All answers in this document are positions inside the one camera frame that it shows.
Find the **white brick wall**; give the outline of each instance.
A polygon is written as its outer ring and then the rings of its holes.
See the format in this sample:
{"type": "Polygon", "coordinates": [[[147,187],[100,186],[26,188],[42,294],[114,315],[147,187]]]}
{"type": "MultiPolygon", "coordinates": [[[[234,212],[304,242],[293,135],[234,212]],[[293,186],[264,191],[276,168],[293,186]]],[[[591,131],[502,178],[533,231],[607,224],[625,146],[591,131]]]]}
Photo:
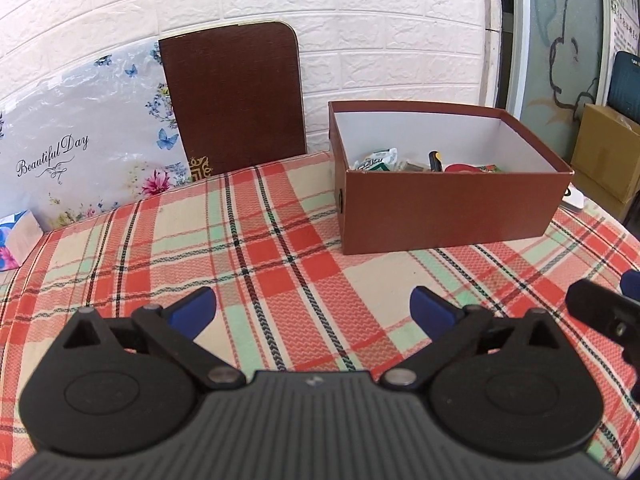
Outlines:
{"type": "Polygon", "coordinates": [[[482,100],[485,0],[0,0],[0,100],[62,68],[154,35],[283,20],[298,35],[310,150],[326,103],[482,100]]]}

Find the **brown box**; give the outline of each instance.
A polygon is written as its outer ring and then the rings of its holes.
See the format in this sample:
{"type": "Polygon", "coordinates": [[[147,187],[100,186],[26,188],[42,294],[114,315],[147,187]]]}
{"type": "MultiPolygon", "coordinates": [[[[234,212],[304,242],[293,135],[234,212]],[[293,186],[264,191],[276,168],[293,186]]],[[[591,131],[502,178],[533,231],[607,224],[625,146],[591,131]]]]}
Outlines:
{"type": "Polygon", "coordinates": [[[344,254],[407,251],[544,234],[573,171],[504,110],[406,101],[329,102],[344,254]],[[501,173],[353,171],[376,150],[497,164],[501,173]]]}
{"type": "Polygon", "coordinates": [[[626,199],[626,202],[620,202],[620,200],[608,193],[607,190],[600,186],[596,181],[591,180],[579,170],[574,171],[573,183],[575,187],[583,192],[585,196],[591,198],[591,200],[613,216],[613,218],[619,222],[625,221],[626,214],[634,201],[633,195],[626,199]]]}
{"type": "Polygon", "coordinates": [[[586,105],[571,165],[626,203],[640,180],[640,125],[608,106],[586,105]]]}

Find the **plastic sheet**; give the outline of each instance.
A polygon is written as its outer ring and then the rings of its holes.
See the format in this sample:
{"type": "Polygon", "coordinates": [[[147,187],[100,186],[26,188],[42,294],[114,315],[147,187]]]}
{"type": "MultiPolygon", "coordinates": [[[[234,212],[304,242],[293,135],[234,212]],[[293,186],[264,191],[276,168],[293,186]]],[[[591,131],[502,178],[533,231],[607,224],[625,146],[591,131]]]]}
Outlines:
{"type": "Polygon", "coordinates": [[[0,108],[0,218],[51,230],[190,181],[157,41],[132,43],[0,108]]]}

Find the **plaid tablecloth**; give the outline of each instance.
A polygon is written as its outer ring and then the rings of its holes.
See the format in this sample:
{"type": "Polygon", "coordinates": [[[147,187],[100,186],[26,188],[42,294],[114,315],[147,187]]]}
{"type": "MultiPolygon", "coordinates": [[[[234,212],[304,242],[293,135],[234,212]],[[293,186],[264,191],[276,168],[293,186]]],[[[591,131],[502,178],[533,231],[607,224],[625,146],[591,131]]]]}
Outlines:
{"type": "Polygon", "coordinates": [[[426,285],[500,316],[547,309],[596,378],[606,412],[590,453],[617,472],[636,455],[640,411],[620,348],[572,320],[579,278],[617,288],[640,244],[593,203],[558,210],[542,238],[344,256],[325,153],[201,181],[48,234],[24,266],[0,274],[0,478],[32,453],[17,399],[80,306],[127,316],[202,285],[216,319],[197,342],[251,374],[355,370],[377,377],[428,339],[408,298],[426,285]]]}

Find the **pink flower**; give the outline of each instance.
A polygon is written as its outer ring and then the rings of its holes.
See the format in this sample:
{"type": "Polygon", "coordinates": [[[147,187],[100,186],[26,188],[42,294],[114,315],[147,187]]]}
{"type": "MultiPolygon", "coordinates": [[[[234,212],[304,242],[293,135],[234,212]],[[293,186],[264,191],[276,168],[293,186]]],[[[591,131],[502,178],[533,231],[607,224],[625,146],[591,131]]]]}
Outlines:
{"type": "Polygon", "coordinates": [[[147,196],[158,195],[169,189],[169,174],[163,171],[164,178],[160,176],[158,170],[154,170],[154,176],[150,176],[145,180],[142,186],[142,193],[147,196]]]}
{"type": "Polygon", "coordinates": [[[4,246],[0,247],[0,270],[16,269],[17,267],[20,265],[14,260],[9,249],[4,246]]]}

